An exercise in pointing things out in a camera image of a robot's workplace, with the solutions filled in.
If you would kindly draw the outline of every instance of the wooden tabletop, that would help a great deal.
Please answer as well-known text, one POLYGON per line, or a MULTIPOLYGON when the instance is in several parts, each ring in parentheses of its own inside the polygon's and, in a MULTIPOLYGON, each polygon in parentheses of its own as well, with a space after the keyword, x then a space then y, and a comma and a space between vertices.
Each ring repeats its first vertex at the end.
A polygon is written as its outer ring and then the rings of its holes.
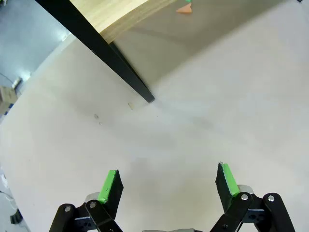
POLYGON ((176 0, 71 0, 108 43, 174 1, 176 0))

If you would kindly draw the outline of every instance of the gray floor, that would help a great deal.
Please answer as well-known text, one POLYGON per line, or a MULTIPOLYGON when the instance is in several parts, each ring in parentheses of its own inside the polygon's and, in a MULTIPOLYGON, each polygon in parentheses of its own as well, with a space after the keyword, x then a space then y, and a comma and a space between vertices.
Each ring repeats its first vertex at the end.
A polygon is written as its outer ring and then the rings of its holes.
POLYGON ((35 0, 8 0, 0 7, 0 85, 26 81, 68 34, 35 0))

